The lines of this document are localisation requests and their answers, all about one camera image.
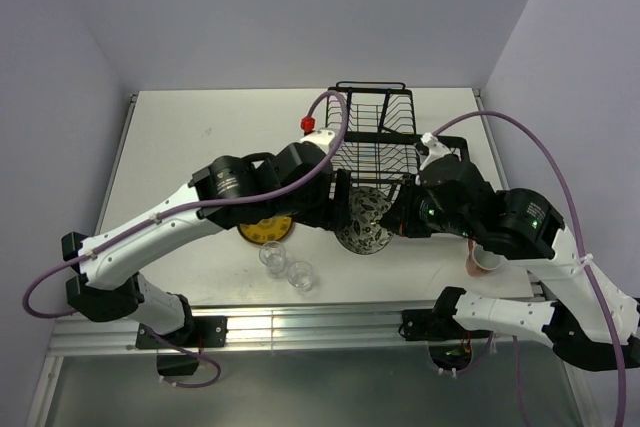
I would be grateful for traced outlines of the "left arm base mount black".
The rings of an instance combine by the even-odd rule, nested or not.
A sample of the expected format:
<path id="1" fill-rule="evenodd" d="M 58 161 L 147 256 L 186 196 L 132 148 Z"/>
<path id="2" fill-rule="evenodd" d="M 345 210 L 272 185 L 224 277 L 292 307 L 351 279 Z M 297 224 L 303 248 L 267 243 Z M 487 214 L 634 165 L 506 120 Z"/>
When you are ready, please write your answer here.
<path id="1" fill-rule="evenodd" d="M 225 316 L 196 316 L 193 330 L 183 340 L 161 337 L 149 327 L 138 327 L 135 349 L 156 352 L 156 371 L 163 382 L 174 387 L 195 389 L 213 385 L 221 377 L 221 367 L 206 351 L 225 346 L 227 318 Z M 199 367 L 213 368 L 210 380 L 192 382 Z"/>

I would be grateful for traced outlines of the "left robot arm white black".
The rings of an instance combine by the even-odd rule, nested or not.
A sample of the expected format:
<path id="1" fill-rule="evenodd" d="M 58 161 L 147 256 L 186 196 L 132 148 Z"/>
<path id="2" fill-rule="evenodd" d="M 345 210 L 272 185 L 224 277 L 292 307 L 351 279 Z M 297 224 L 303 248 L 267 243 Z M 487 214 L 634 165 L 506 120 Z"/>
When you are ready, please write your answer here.
<path id="1" fill-rule="evenodd" d="M 350 181 L 311 142 L 277 154 L 221 156 L 136 219 L 94 237 L 67 234 L 63 256 L 76 272 L 66 283 L 67 303 L 93 322 L 129 318 L 183 346 L 196 330 L 189 302 L 153 285 L 144 267 L 200 238 L 274 217 L 338 231 L 349 218 Z"/>

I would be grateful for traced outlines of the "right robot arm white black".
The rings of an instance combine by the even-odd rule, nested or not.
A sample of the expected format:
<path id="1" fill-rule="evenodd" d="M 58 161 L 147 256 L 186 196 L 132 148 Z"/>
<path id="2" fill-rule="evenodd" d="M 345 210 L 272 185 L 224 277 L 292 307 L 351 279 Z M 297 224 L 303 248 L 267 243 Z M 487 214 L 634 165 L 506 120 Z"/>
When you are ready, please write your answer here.
<path id="1" fill-rule="evenodd" d="M 580 256 L 563 217 L 541 194 L 495 191 L 474 163 L 449 154 L 405 179 L 380 224 L 408 238 L 451 234 L 499 263 L 532 273 L 554 296 L 545 302 L 490 298 L 447 287 L 433 308 L 403 314 L 408 341 L 495 332 L 538 342 L 591 372 L 639 365 L 639 301 Z"/>

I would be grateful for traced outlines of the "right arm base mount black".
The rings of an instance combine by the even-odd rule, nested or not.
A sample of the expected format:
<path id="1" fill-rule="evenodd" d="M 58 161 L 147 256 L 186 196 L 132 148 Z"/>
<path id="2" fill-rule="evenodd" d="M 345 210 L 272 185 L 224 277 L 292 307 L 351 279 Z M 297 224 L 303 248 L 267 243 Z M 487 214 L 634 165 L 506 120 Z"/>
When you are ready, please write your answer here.
<path id="1" fill-rule="evenodd" d="M 459 331 L 431 309 L 407 309 L 401 312 L 398 334 L 405 341 L 447 341 L 456 339 Z"/>

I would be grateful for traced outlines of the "floral patterned bowl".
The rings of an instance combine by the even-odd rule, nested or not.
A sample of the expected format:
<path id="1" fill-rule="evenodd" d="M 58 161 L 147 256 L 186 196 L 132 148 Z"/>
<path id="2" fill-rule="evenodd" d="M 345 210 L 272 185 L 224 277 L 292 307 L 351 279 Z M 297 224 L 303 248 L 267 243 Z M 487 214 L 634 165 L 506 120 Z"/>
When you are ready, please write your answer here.
<path id="1" fill-rule="evenodd" d="M 349 192 L 349 221 L 335 232 L 339 243 L 358 255 L 371 255 L 383 250 L 393 233 L 380 221 L 391 207 L 385 194 L 373 187 L 358 186 Z"/>

